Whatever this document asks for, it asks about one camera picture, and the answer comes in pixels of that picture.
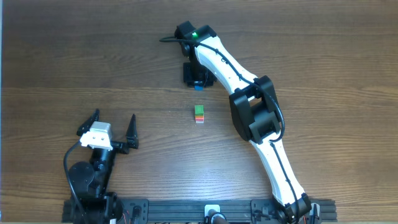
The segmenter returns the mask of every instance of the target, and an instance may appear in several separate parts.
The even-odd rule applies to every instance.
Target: wooden table
[[[310,196],[336,200],[339,220],[398,221],[397,12],[389,1],[5,0],[3,221],[60,221],[63,156],[95,108],[117,140],[137,115],[140,149],[118,156],[109,186],[122,197],[272,195],[227,92],[186,87],[180,47],[158,42],[186,20],[209,24],[243,67],[272,79]],[[78,149],[69,164],[90,154]]]

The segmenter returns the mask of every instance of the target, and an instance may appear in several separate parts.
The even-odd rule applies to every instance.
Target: green block
[[[195,105],[195,115],[205,115],[205,110],[203,108],[203,105]]]

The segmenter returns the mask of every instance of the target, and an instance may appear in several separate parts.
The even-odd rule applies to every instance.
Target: colorful block stack
[[[195,105],[195,121],[197,124],[203,124],[205,122],[205,110],[203,105]]]

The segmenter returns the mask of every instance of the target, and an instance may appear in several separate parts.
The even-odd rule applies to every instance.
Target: green light
[[[199,36],[198,36],[198,34],[197,34],[196,32],[193,32],[193,33],[192,33],[192,37],[193,37],[194,39],[197,39]]]

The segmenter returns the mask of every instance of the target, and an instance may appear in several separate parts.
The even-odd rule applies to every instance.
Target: black metal base
[[[217,78],[209,71],[207,68],[203,67],[199,69],[200,71],[195,72],[196,75],[193,75],[191,63],[185,62],[183,64],[184,69],[184,82],[189,87],[208,87],[213,86],[214,82],[217,81]]]
[[[121,199],[127,223],[203,223],[205,205],[220,205],[229,223],[271,224],[279,223],[272,199],[268,200],[172,200],[148,201],[147,199]],[[336,206],[332,200],[311,199],[320,205],[317,223],[337,222]],[[63,212],[70,211],[65,203]],[[306,215],[310,223],[310,214]],[[123,224],[124,218],[118,221]]]

